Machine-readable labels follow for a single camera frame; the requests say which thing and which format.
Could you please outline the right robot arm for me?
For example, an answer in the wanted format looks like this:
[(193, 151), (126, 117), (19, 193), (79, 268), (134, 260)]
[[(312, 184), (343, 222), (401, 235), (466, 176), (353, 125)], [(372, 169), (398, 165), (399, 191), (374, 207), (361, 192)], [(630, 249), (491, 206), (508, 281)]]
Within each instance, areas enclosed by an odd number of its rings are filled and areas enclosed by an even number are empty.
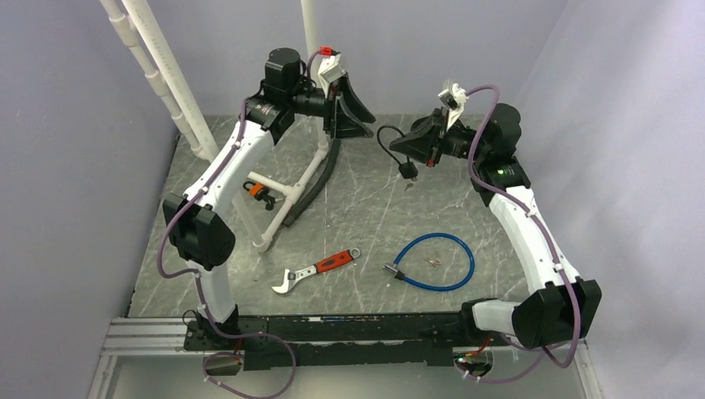
[(483, 298), (463, 303), (457, 326), (469, 345), (490, 332), (512, 336), (528, 350), (573, 344), (587, 335), (602, 298), (599, 284), (579, 275), (545, 226), (515, 156), (520, 137), (519, 111), (500, 103), (482, 131), (451, 121), (449, 110), (436, 108), (389, 144), (391, 151), (427, 167), (438, 165), (444, 155), (471, 157), (478, 177), (473, 188), (500, 222), (524, 270), (530, 295), (522, 302)]

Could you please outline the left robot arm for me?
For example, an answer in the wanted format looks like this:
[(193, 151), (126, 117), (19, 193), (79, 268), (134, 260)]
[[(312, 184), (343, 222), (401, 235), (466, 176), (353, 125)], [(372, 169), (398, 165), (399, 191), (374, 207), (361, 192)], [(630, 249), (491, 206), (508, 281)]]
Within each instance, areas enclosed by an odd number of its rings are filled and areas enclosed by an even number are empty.
[[(313, 79), (316, 57), (323, 60)], [(193, 276), (200, 299), (199, 321), (208, 323), (205, 336), (219, 349), (232, 347), (240, 332), (238, 306), (224, 266), (236, 238), (221, 215), (296, 115), (321, 118), (324, 135), (335, 141), (371, 137), (370, 125), (376, 120), (355, 94), (339, 51), (320, 47), (305, 62), (292, 48), (274, 49), (258, 90), (243, 100), (223, 150), (183, 194), (169, 194), (162, 203), (166, 228), (160, 246), (173, 245), (186, 267), (166, 272), (159, 252), (157, 269), (163, 278)]]

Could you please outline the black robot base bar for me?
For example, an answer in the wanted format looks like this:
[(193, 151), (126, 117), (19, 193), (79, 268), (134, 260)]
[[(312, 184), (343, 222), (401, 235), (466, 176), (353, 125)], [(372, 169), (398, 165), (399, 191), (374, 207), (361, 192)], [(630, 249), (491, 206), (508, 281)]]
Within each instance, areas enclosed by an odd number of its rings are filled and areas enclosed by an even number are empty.
[(422, 363), (449, 367), (477, 349), (503, 347), (459, 312), (241, 316), (220, 336), (203, 317), (186, 324), (188, 352), (237, 352), (244, 370)]

